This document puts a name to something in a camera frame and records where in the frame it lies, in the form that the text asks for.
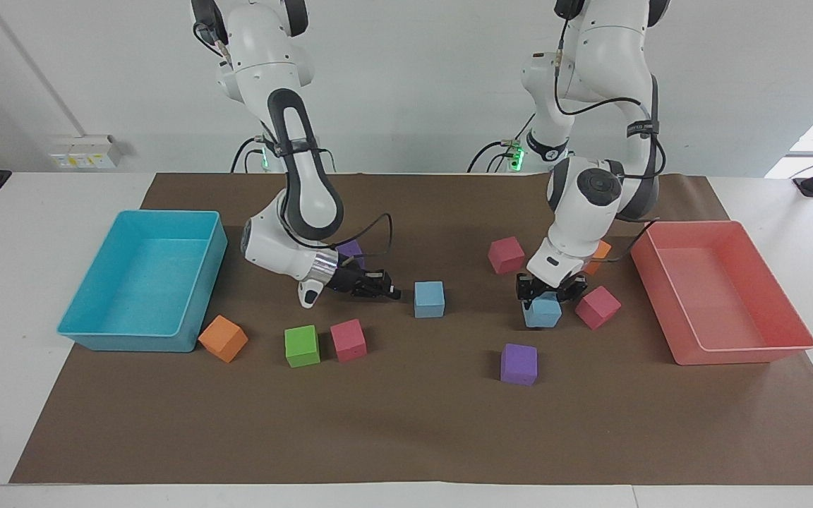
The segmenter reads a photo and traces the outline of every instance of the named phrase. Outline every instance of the plastic bin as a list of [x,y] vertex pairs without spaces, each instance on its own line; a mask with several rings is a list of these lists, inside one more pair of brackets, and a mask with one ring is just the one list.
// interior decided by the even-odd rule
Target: plastic bin
[[193,350],[227,245],[217,212],[120,212],[58,333],[95,351]]
[[658,222],[632,258],[680,365],[765,363],[813,348],[739,222]]

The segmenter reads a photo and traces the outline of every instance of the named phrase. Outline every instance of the pink cube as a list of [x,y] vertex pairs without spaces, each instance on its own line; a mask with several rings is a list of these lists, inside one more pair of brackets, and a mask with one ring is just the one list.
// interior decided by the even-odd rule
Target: pink cube
[[332,340],[335,341],[335,351],[341,363],[366,356],[366,338],[362,334],[359,319],[333,325]]
[[499,241],[491,242],[488,249],[488,261],[494,267],[494,273],[505,274],[522,269],[526,261],[526,253],[519,247],[517,237],[503,238]]
[[599,326],[613,318],[620,309],[620,302],[604,286],[598,286],[596,290],[583,296],[582,301],[577,305],[577,315],[589,328],[596,330]]

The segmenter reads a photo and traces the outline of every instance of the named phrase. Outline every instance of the purple cube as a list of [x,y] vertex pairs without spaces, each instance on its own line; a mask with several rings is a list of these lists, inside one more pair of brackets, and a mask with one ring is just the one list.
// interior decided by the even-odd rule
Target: purple cube
[[[347,243],[340,245],[338,247],[338,254],[343,254],[346,257],[362,255],[362,248],[359,248],[359,244],[357,241],[348,241]],[[362,270],[366,269],[366,259],[365,258],[356,258],[356,262],[359,264],[359,267]]]
[[500,380],[532,386],[538,378],[538,350],[530,345],[507,344],[500,354]]

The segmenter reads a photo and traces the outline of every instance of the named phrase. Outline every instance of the cube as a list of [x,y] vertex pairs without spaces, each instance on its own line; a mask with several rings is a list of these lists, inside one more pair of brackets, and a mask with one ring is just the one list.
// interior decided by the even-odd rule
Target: cube
[[206,351],[219,357],[225,363],[230,363],[240,353],[248,339],[238,325],[228,321],[228,318],[223,315],[216,315],[209,326],[203,330],[199,341]]
[[440,280],[416,282],[413,309],[417,318],[442,318],[445,315],[445,284]]
[[507,344],[500,354],[500,380],[532,386],[538,378],[538,350],[529,345]]
[[[338,254],[343,254],[346,257],[351,256],[361,256],[362,255],[362,248],[359,248],[359,244],[357,241],[348,241],[343,245],[338,245]],[[365,258],[356,258],[356,262],[359,264],[359,267],[362,270],[366,269],[366,259]]]
[[306,367],[319,363],[319,337],[314,325],[284,331],[284,356],[291,367]]
[[332,341],[335,341],[335,351],[341,363],[366,356],[366,338],[362,334],[359,319],[333,325]]
[[522,251],[517,237],[503,238],[491,242],[488,248],[488,261],[496,274],[505,274],[522,269],[526,253]]
[[[603,240],[598,241],[598,248],[596,251],[594,251],[594,254],[593,256],[591,256],[591,258],[593,258],[593,260],[603,260],[604,258],[607,257],[608,252],[610,252],[610,244]],[[588,263],[585,264],[585,267],[584,269],[582,269],[582,271],[584,271],[587,274],[594,274],[594,272],[600,269],[602,264],[603,263],[592,263],[591,261],[589,261]]]
[[562,309],[558,302],[558,294],[544,293],[532,300],[532,305],[526,308],[522,304],[522,315],[526,318],[526,328],[554,328],[558,325]]
[[577,305],[579,318],[589,328],[597,330],[620,309],[620,302],[604,286],[598,286],[588,295],[583,296]]

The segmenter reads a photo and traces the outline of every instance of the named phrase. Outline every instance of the green light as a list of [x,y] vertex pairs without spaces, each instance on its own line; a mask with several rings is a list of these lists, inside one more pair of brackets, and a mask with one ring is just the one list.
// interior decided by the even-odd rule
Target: green light
[[513,160],[510,161],[510,169],[513,171],[522,171],[522,159],[526,157],[526,151],[521,147],[513,154]]

